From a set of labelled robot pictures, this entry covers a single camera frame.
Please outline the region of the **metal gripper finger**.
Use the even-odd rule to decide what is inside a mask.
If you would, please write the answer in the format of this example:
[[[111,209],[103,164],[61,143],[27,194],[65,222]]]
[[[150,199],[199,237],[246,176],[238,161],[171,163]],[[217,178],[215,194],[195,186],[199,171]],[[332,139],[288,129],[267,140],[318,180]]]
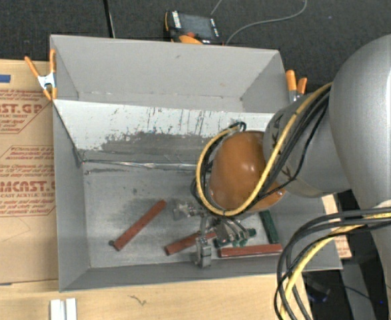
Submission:
[[[178,203],[173,208],[173,219],[181,220],[190,217],[197,216],[199,214],[199,208],[192,203]]]
[[[191,261],[200,268],[209,267],[212,259],[212,247],[206,237],[196,238],[196,251],[191,253]]]

